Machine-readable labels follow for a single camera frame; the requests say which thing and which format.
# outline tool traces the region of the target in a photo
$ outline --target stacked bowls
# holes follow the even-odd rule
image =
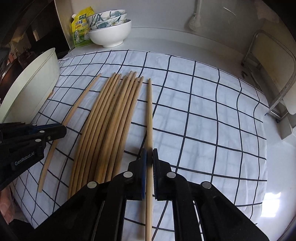
[[[131,32],[131,20],[127,19],[123,9],[97,13],[87,17],[86,21],[90,39],[104,48],[122,44]]]

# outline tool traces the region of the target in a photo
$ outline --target white and black grid cloth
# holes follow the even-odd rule
[[[171,55],[112,50],[60,61],[54,94],[33,120],[62,123],[70,108],[98,73],[67,125],[49,166],[43,191],[37,192],[45,158],[11,185],[14,198],[33,227],[66,200],[73,159],[82,127],[107,78],[137,71],[144,83],[130,125],[121,172],[140,155],[146,138],[147,83],[152,79],[153,148],[172,171],[188,181],[211,182],[254,223],[261,215],[267,184],[265,96],[243,80],[217,68]],[[47,144],[45,157],[51,143]],[[174,240],[171,201],[153,198],[153,240]],[[122,240],[144,240],[143,202],[128,201]]]

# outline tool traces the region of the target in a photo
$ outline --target black grid line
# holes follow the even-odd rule
[[[140,223],[140,222],[137,222],[135,220],[132,220],[132,219],[129,219],[129,218],[124,218],[124,220],[127,220],[129,222],[132,222],[132,223],[135,223],[135,224],[138,224],[138,225],[141,225],[141,226],[145,226],[144,223]],[[175,232],[175,230],[172,230],[172,229],[164,229],[164,228],[158,228],[159,230],[163,230],[163,231],[168,231],[168,232]]]
[[[31,177],[33,178],[33,180],[35,181],[35,183],[38,185],[37,180],[34,178],[34,176],[31,174],[30,170],[29,170],[29,174],[31,175]],[[44,190],[42,190],[52,201],[54,201],[54,199]]]
[[[186,132],[187,132],[187,126],[188,126],[188,120],[189,120],[189,113],[190,113],[190,102],[191,102],[191,93],[192,93],[192,85],[193,85],[193,79],[194,79],[194,73],[195,73],[195,66],[196,66],[196,62],[194,62],[194,67],[193,67],[193,74],[192,74],[192,78],[191,78],[191,85],[190,85],[190,93],[189,93],[189,101],[188,101],[187,117],[186,117],[184,135],[183,135],[183,140],[182,140],[182,144],[181,144],[181,149],[180,149],[180,153],[179,153],[175,173],[178,172],[178,168],[179,168],[179,164],[180,164],[180,160],[181,160],[181,156],[182,156],[182,152],[183,152],[183,148],[184,148],[185,138],[186,138]]]
[[[238,94],[238,96],[237,96],[237,118],[238,118],[238,120],[239,120],[239,112],[238,112],[238,100],[239,100],[239,96],[240,96],[240,94],[241,94],[241,92],[242,92],[242,86],[241,86],[241,83],[240,83],[240,80],[239,80],[239,85],[240,85],[240,87],[241,87],[241,90],[240,90],[240,92],[239,92],[239,94]],[[240,141],[241,141],[241,149],[243,150],[243,148],[242,148],[242,133],[241,133],[241,131],[240,131],[240,121],[239,121],[239,136],[240,136]],[[240,177],[240,175],[241,175],[241,172],[242,172],[242,160],[243,160],[243,152],[242,152],[242,154],[241,154],[241,162],[240,162],[240,167],[239,167],[239,177]],[[240,181],[240,179],[238,180],[238,182],[237,182],[237,191],[236,191],[236,193],[235,193],[235,197],[234,197],[234,204],[235,204],[235,202],[236,202],[236,200],[237,200],[237,193],[238,193],[238,191],[239,191],[239,181]]]
[[[20,195],[19,195],[19,193],[18,193],[18,191],[17,191],[17,189],[15,188],[15,185],[12,183],[12,185],[14,186],[14,189],[15,189],[15,192],[17,193],[17,195],[19,196],[19,198],[20,198]],[[29,210],[26,208],[26,206],[25,206],[25,204],[23,203],[23,201],[20,199],[20,201],[21,201],[21,204],[23,204],[24,205],[24,207],[25,207],[25,209],[27,210],[27,212],[30,214],[30,212],[29,212]]]
[[[160,93],[159,93],[158,98],[157,98],[157,101],[156,101],[156,103],[155,103],[155,107],[154,107],[154,110],[153,110],[153,113],[152,113],[152,117],[154,116],[154,114],[155,114],[155,112],[156,112],[156,108],[157,108],[157,106],[158,106],[158,103],[159,103],[159,100],[160,100],[161,93],[162,93],[163,88],[164,88],[164,86],[165,86],[165,82],[166,82],[166,79],[167,79],[167,76],[168,76],[168,69],[169,69],[169,67],[170,67],[170,59],[171,59],[171,56],[170,56],[169,59],[168,59],[168,67],[167,67],[167,71],[166,71],[166,74],[165,74],[165,79],[164,79],[164,81],[163,81],[163,85],[162,85],[162,87],[161,87]],[[145,143],[146,137],[147,137],[147,133],[145,134],[145,136],[144,136],[144,138],[143,138],[143,141],[142,141],[142,143],[141,143],[141,147],[140,147],[140,150],[139,150],[139,153],[138,153],[139,156],[140,156],[141,151],[142,151],[142,148],[143,148],[143,146],[144,146],[144,143]],[[156,235],[156,233],[157,233],[157,230],[158,230],[158,229],[155,230],[155,232],[154,232],[154,234],[153,234],[153,236],[152,236],[152,241],[153,241],[153,239],[154,239],[154,237],[155,237],[155,235]]]
[[[24,182],[23,182],[22,179],[21,179],[21,176],[19,176],[20,180],[21,180],[22,183],[25,185],[25,189],[24,189],[24,192],[23,192],[23,194],[22,194],[21,201],[23,200],[23,198],[24,198],[24,196],[25,196],[25,190],[26,190],[26,185],[27,185],[27,181],[28,181],[28,175],[29,175],[29,172],[27,173],[26,184],[24,184]]]
[[[121,64],[106,64],[106,65],[120,65],[120,66],[127,66],[127,67],[139,67],[139,68],[142,68],[142,66],[138,66],[138,65],[129,65],[129,64],[122,64],[122,65],[121,65]],[[145,68],[146,68],[146,69],[154,69],[154,70],[165,70],[165,69],[154,68],[154,67],[148,67],[148,66],[145,66]],[[187,75],[187,76],[192,76],[192,75],[190,75],[190,74],[182,73],[182,72],[179,72],[179,71],[168,70],[168,72],[176,73],[176,74],[182,74],[182,75]],[[71,74],[70,74],[70,75],[62,75],[62,74],[61,74],[61,76],[80,76],[80,75],[71,75]],[[209,80],[209,79],[206,79],[206,78],[203,78],[203,77],[197,76],[197,75],[194,75],[194,77],[195,77],[195,78],[199,78],[199,79],[206,80],[206,81],[209,81],[209,82],[212,82],[212,83],[217,84],[217,82],[215,82],[215,81],[212,81],[212,80]],[[224,87],[229,88],[229,89],[232,89],[232,90],[234,90],[234,91],[236,91],[236,92],[239,92],[238,90],[236,90],[236,89],[234,89],[234,88],[232,88],[232,87],[230,87],[230,86],[227,86],[227,85],[225,85],[225,84],[219,83],[219,85],[224,86]],[[259,102],[260,104],[262,104],[262,105],[264,105],[265,107],[268,108],[267,105],[265,105],[264,103],[260,102],[260,99],[259,99],[259,98],[258,98],[258,100],[257,100],[257,99],[255,99],[254,97],[247,95],[246,93],[241,93],[241,94],[243,94],[243,95],[245,95],[245,96],[247,96],[247,97],[249,97],[249,98],[255,100],[256,102]]]
[[[135,123],[135,122],[131,122],[131,123],[134,124],[134,125],[137,125],[137,126],[146,127],[145,125],[142,125],[142,124],[139,124],[139,123]],[[171,134],[171,135],[178,136],[178,137],[183,137],[183,135],[181,135],[181,134],[177,134],[177,133],[173,133],[173,132],[169,132],[169,131],[165,131],[165,130],[161,130],[161,129],[157,129],[157,128],[153,128],[153,130],[160,131],[160,132],[167,133],[167,134]],[[202,142],[202,143],[205,143],[205,144],[209,144],[209,145],[212,145],[212,146],[216,146],[215,143],[207,142],[207,141],[196,139],[196,138],[193,138],[193,137],[185,136],[185,138],[193,140],[193,141],[198,141],[198,142]],[[259,158],[261,158],[263,160],[266,160],[265,157],[257,156],[257,155],[255,155],[253,153],[250,153],[250,152],[246,152],[246,151],[242,151],[242,150],[239,150],[239,149],[234,149],[234,148],[230,148],[230,147],[222,146],[222,145],[217,145],[217,146],[220,147],[220,148],[223,148],[223,149],[242,152],[242,153],[245,153],[245,154],[248,154],[248,155],[251,155],[251,156],[254,156],[254,157],[259,157]]]
[[[165,214],[165,211],[166,211],[167,206],[168,206],[168,201],[165,202],[165,206],[164,206],[163,211],[162,211],[162,213],[161,213],[161,215],[160,215],[160,219],[159,219],[159,221],[158,221],[158,223],[157,223],[157,226],[156,226],[156,229],[155,229],[155,231],[154,231],[154,234],[152,235],[152,241],[154,240],[155,235],[156,235],[156,233],[157,233],[157,231],[158,231],[158,229],[159,229],[160,223],[161,223],[161,221],[162,221],[162,219],[163,219],[163,216],[164,216],[164,214]]]
[[[107,56],[107,58],[106,58],[106,60],[105,60],[105,63],[106,63],[106,61],[108,60],[110,54],[111,54],[111,51],[109,52],[109,55]],[[100,69],[97,71],[96,76],[99,74],[99,72],[101,71],[101,69],[102,69],[103,66],[104,66],[104,64],[103,64],[103,65],[100,67]],[[83,125],[82,125],[82,127],[81,127],[81,129],[80,129],[80,131],[79,131],[79,133],[82,132],[82,129],[83,129],[83,127],[84,127],[84,125],[85,125],[87,119],[88,119],[88,117],[87,117],[86,120],[84,121],[84,123],[83,123]],[[77,140],[78,140],[78,137],[79,137],[79,135],[77,135],[77,137],[76,137],[76,139],[75,139],[75,141],[74,141],[74,143],[73,143],[73,145],[72,145],[72,147],[71,147],[69,153],[72,152],[72,150],[73,150],[73,148],[74,148],[74,146],[75,146],[75,144],[76,144],[76,142],[77,142]],[[68,163],[68,160],[71,159],[72,161],[74,161],[74,159],[71,158],[70,156],[68,156],[68,155],[66,155],[66,156],[67,156],[67,159],[66,159],[66,161],[65,161],[65,164],[64,164],[64,166],[63,166],[63,169],[62,169],[62,172],[61,172],[61,175],[60,175],[60,178],[59,178],[59,182],[58,182],[58,186],[57,186],[57,191],[56,191],[55,198],[54,198],[54,206],[53,206],[52,212],[54,212],[54,208],[55,208],[55,205],[56,205],[56,203],[57,203],[56,201],[57,201],[57,195],[58,195],[58,191],[59,191],[59,186],[60,186],[60,184],[61,184],[61,182],[62,182],[61,179],[62,179],[62,176],[63,176],[64,170],[65,170],[65,168],[66,168],[66,165],[67,165],[67,163]]]
[[[213,163],[213,168],[212,168],[212,175],[211,175],[211,183],[213,182],[213,176],[214,176],[214,171],[215,171],[215,165],[216,165],[216,159],[217,159],[217,149],[218,149],[218,138],[219,138],[219,120],[218,120],[218,104],[217,104],[217,90],[219,86],[219,81],[220,81],[220,71],[218,70],[218,82],[216,85],[216,90],[215,90],[215,105],[216,105],[216,121],[217,121],[217,126],[216,126],[216,146],[215,146],[215,155],[214,155],[214,163]]]
[[[43,111],[46,109],[46,107],[48,106],[49,102],[50,102],[50,101],[48,101],[48,103],[46,104],[46,106],[45,106],[45,108],[43,109]]]
[[[256,107],[254,108],[253,115],[255,115],[255,109],[257,108],[257,106],[258,106],[258,104],[257,104]],[[257,127],[256,127],[256,122],[255,122],[255,120],[254,120],[254,125],[255,125],[255,131],[256,131],[256,134],[257,134]],[[259,139],[258,139],[258,137],[257,137],[257,143],[258,143],[258,156],[260,156]],[[258,158],[258,179],[259,179],[259,178],[260,178],[260,159]],[[259,184],[259,183],[257,182],[256,189],[255,189],[255,194],[254,194],[254,199],[253,199],[253,203],[255,202],[255,198],[256,198],[256,193],[257,193],[258,184]],[[253,211],[254,211],[254,208],[253,208],[253,206],[252,206],[252,212],[251,212],[250,219],[251,219],[252,216],[253,216]]]
[[[15,180],[12,181],[12,184],[13,184],[14,188],[17,185],[18,179],[19,179],[19,177],[16,178],[16,181]],[[15,199],[15,192],[16,192],[16,188],[14,189],[14,192],[13,192],[13,198],[14,199]]]
[[[31,196],[31,198],[34,200],[34,198],[33,198],[33,196],[31,195],[31,193],[29,192],[29,190],[27,189],[27,180],[26,180],[26,184],[24,184],[24,186],[25,186],[25,190],[27,190],[27,192],[28,192],[28,194]],[[44,212],[43,211],[43,209],[38,205],[38,203],[36,202],[36,205],[42,210],[42,212],[47,216],[47,217],[49,217],[49,215],[46,213],[46,212]]]
[[[189,171],[189,172],[195,172],[199,174],[204,174],[204,175],[209,175],[209,176],[214,176],[214,177],[223,177],[223,178],[229,178],[229,179],[237,179],[237,180],[246,180],[246,181],[256,181],[256,182],[267,182],[267,180],[259,180],[259,179],[251,179],[251,178],[244,178],[244,177],[232,177],[232,176],[226,176],[226,175],[220,175],[220,174],[212,174],[210,172],[203,172],[203,171],[198,171],[194,169],[189,169],[185,167],[180,167],[178,166],[178,169],[184,170],[184,171]]]
[[[112,51],[113,51],[113,52],[122,52],[122,51],[126,51],[126,50],[112,50]],[[143,50],[133,50],[133,51],[136,51],[136,52],[145,52],[145,51],[143,51]],[[89,55],[89,54],[93,54],[93,53],[97,53],[97,52],[90,52],[90,53],[80,54],[80,55],[76,55],[76,56]],[[192,59],[188,59],[188,58],[184,58],[184,57],[180,57],[180,56],[168,55],[168,54],[165,54],[165,55],[167,55],[167,56],[171,56],[171,57],[180,58],[180,59],[186,59],[186,60],[194,61],[194,60],[192,60]],[[199,61],[195,61],[195,62],[196,62],[196,63],[199,63],[199,64],[203,64],[203,65],[209,66],[209,67],[212,67],[213,69],[218,69],[218,68],[216,68],[216,67],[214,67],[214,66],[211,66],[211,65],[208,65],[208,64],[205,64],[205,63],[199,62]],[[228,74],[228,75],[231,75],[231,76],[237,78],[236,76],[234,76],[234,75],[232,75],[232,74],[229,74],[229,73],[227,73],[227,72],[225,72],[225,71],[223,71],[223,70],[220,70],[220,71],[222,71],[222,72],[224,72],[224,73],[226,73],[226,74]],[[242,79],[240,79],[240,81],[243,81],[244,83],[246,83],[246,84],[248,84],[249,86],[251,86],[251,87],[254,88],[254,86],[250,85],[248,82],[246,82],[246,81],[244,81],[244,80],[242,80]]]

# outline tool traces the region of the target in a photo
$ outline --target bowl with blue pattern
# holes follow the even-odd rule
[[[126,11],[124,9],[96,13],[94,15],[87,17],[86,21],[87,21],[87,24],[89,25],[89,27],[91,28],[92,26],[98,25],[99,23],[107,21],[111,18],[119,17],[125,13],[126,13]]]
[[[100,28],[107,28],[107,27],[116,26],[126,22],[127,22],[127,14],[123,14],[118,17],[110,18],[104,22],[98,23],[97,25],[90,27],[90,29],[95,30]]]

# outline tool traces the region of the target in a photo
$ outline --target metal screw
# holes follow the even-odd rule
[[[123,176],[126,177],[126,178],[130,178],[130,177],[133,176],[133,173],[132,173],[132,172],[125,172],[125,173],[123,174]]]
[[[212,184],[209,182],[204,182],[204,183],[202,183],[202,186],[206,189],[210,189],[212,187]]]
[[[89,183],[87,184],[87,187],[88,187],[88,188],[95,188],[95,187],[96,187],[96,182],[89,182]]]
[[[174,172],[168,172],[167,173],[167,177],[169,177],[169,178],[175,178],[176,177],[176,173],[174,173]]]

